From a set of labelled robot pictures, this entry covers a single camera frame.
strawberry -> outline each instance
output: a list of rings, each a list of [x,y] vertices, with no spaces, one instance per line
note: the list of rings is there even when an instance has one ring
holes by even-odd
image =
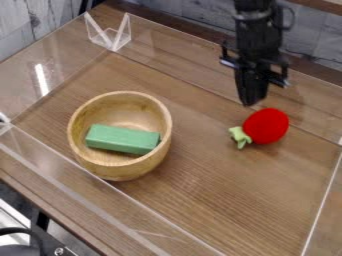
[[[288,129],[288,115],[278,109],[266,108],[252,114],[242,127],[234,127],[229,131],[242,149],[246,143],[269,144],[278,141]]]

red strawberry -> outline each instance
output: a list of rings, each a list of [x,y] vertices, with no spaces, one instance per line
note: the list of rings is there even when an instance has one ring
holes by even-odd
[[[232,136],[244,148],[252,141],[257,144],[269,144],[278,141],[289,129],[288,115],[274,108],[257,111],[245,121],[244,127],[230,129]]]

green block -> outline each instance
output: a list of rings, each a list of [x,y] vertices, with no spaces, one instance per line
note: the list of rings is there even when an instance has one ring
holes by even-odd
[[[87,146],[145,155],[154,150],[161,141],[158,132],[133,130],[115,126],[94,124],[86,137]]]

bowl rim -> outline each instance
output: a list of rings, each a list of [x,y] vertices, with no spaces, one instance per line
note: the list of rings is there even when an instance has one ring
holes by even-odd
[[[106,163],[106,162],[102,162],[99,160],[95,160],[93,158],[90,158],[89,156],[86,156],[79,147],[77,146],[75,144],[75,141],[74,141],[74,138],[71,136],[71,130],[73,130],[73,127],[74,127],[74,123],[75,123],[75,119],[77,117],[79,116],[79,113],[83,111],[85,107],[87,107],[90,104],[93,104],[94,102],[97,102],[98,100],[101,100],[102,98],[106,98],[111,95],[138,95],[143,98],[147,98],[149,100],[151,100],[153,102],[157,103],[159,109],[162,110],[162,114],[163,114],[163,117],[166,119],[166,134],[165,134],[165,137],[163,137],[163,140],[162,142],[159,143],[159,145],[154,148],[154,150],[151,152],[149,152],[146,155],[133,159],[133,160],[127,160],[127,161],[123,161],[123,162],[119,162],[119,163]],[[137,92],[137,91],[115,91],[115,92],[109,92],[109,93],[105,93],[105,94],[101,94],[98,95],[97,97],[94,97],[93,99],[90,99],[85,104],[82,104],[82,106],[77,109],[77,111],[74,112],[73,116],[71,116],[71,119],[70,119],[70,122],[69,122],[69,127],[67,127],[67,135],[69,135],[69,142],[70,142],[70,146],[71,146],[71,149],[74,151],[74,153],[78,155],[78,157],[81,157],[83,160],[86,160],[87,162],[93,163],[93,164],[97,164],[97,165],[101,165],[101,166],[105,166],[105,167],[125,167],[125,166],[130,166],[133,164],[137,164],[137,163],[141,163],[143,162],[146,159],[149,159],[159,150],[163,149],[166,143],[169,142],[170,140],[170,137],[171,137],[171,131],[173,131],[173,118],[171,118],[171,114],[170,114],[170,111],[166,107],[166,105],[162,103],[162,101],[159,101],[155,97],[153,97],[151,95],[146,94],[146,93],[142,93],[142,92]]]

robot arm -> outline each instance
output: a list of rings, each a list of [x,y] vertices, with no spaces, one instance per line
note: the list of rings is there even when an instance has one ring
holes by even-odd
[[[284,30],[294,24],[294,13],[288,7],[277,4],[277,0],[234,0],[237,28],[237,48],[225,42],[222,45],[221,63],[236,71],[236,83],[240,98],[245,106],[254,105],[266,98],[269,84],[289,86],[289,61],[280,52]],[[290,10],[292,24],[284,25],[284,11]],[[237,52],[238,58],[229,55]],[[272,66],[281,67],[281,72]]]

